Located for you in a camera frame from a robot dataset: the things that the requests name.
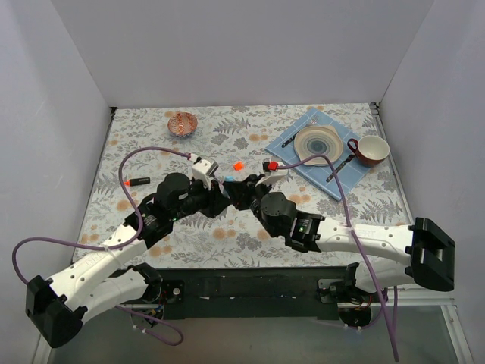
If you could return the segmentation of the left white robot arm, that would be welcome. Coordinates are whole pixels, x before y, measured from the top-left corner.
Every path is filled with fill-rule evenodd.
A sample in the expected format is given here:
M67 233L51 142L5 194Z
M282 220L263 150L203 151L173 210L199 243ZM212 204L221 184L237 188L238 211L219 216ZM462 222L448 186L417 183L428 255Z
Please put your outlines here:
M34 277L27 284L26 314L46 339L59 348L72 340L84 323L131 300L154 303L162 293L162 277L146 263L131 265L173 230L174 222L201 212L214 218L230 205L219 184L171 173L155 193L139 204L140 213L125 218L99 249L86 254L50 278Z

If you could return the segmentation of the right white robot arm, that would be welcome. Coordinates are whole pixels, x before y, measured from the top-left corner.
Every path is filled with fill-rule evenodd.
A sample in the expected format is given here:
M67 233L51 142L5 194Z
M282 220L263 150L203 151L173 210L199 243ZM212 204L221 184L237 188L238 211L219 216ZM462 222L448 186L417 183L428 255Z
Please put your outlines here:
M428 290L455 288L455 242L434 221L416 218L414 224L347 227L332 218L303 212L281 192L271 191L263 176L225 181L232 205L251 210L271 237L282 237L286 246L301 253L365 253L379 258L371 267L352 265L343 282L344 295L363 300L376 292L376 284L390 287L416 283Z

